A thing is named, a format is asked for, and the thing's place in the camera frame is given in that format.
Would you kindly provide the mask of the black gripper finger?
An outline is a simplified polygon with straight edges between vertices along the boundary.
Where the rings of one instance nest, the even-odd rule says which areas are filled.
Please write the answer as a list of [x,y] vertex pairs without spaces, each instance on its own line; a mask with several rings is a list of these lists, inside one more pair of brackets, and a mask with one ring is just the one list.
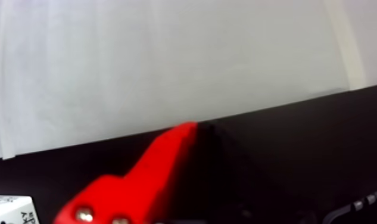
[[199,123],[158,223],[317,223],[306,200],[284,190],[216,123]]

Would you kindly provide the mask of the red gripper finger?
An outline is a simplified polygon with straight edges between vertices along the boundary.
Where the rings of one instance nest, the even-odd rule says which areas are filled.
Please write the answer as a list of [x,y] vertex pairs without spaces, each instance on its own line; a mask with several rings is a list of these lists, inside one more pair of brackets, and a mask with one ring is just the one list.
[[186,122],[157,136],[125,175],[95,179],[64,205],[54,223],[152,223],[163,219],[197,127],[195,122]]

